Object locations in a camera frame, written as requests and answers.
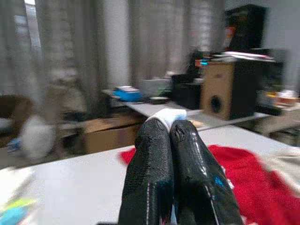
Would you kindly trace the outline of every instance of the wooden speaker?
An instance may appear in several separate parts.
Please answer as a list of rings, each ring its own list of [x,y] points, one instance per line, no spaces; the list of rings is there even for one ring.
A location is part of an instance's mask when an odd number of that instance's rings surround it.
[[[255,112],[257,72],[261,62],[210,62],[205,71],[202,109],[205,114],[232,120]]]

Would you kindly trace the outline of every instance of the curtain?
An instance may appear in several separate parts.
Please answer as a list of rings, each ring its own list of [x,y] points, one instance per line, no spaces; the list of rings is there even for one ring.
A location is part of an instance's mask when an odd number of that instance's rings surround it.
[[[221,50],[224,0],[129,0],[132,83],[185,73],[189,54]]]
[[[76,80],[89,116],[102,112],[106,88],[103,8],[96,0],[36,0],[37,22],[48,82]]]
[[[17,94],[39,104],[37,64],[23,0],[0,1],[1,94]]]
[[[29,97],[43,110],[50,83],[81,90],[91,118],[106,88],[103,7],[97,0],[0,1],[1,94]]]

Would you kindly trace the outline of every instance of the cardboard box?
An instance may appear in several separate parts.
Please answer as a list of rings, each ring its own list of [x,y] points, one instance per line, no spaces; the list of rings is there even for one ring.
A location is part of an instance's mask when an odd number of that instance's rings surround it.
[[[84,131],[86,152],[96,153],[133,145],[144,121],[144,117],[128,114],[86,121]]]

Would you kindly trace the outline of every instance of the table surface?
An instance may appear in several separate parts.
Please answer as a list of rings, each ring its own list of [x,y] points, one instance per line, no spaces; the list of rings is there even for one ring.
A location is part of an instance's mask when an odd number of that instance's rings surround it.
[[[102,92],[111,97],[114,97],[112,90],[102,90]],[[153,105],[153,104],[149,104],[149,103],[134,103],[134,102],[121,102],[121,103],[126,105],[127,107],[139,112],[140,114],[142,114],[146,117],[150,117],[153,114],[155,114],[158,111],[165,109],[165,108],[185,109],[187,111],[187,119],[188,120],[190,120],[190,119],[198,120],[203,123],[202,127],[197,128],[198,131],[222,127],[222,126],[231,125],[231,124],[237,124],[237,123],[251,121],[251,120],[257,120],[260,118],[266,118],[266,117],[270,116],[268,114],[255,112],[253,116],[247,116],[247,117],[235,119],[235,120],[222,120],[217,117],[213,117],[213,116],[204,114],[203,110],[187,109],[187,108],[185,108],[181,105],[178,105],[172,101],[170,101],[166,104],[161,104],[161,105]]]
[[[289,147],[239,127],[199,132],[206,145],[219,144],[269,155]],[[117,222],[126,166],[119,153],[132,146],[33,166],[26,195],[39,199],[37,224],[95,225]]]

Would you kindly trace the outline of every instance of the red cloth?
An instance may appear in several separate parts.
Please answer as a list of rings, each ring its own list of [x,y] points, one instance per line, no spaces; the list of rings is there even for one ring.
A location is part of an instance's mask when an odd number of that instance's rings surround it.
[[[234,185],[233,192],[246,224],[300,225],[300,199],[293,196],[275,172],[264,171],[247,150],[217,145],[209,149]],[[135,148],[122,152],[121,158],[129,164],[134,154]]]
[[[131,150],[121,152],[120,158],[126,165],[128,165],[134,155],[135,155],[135,148],[132,148]]]

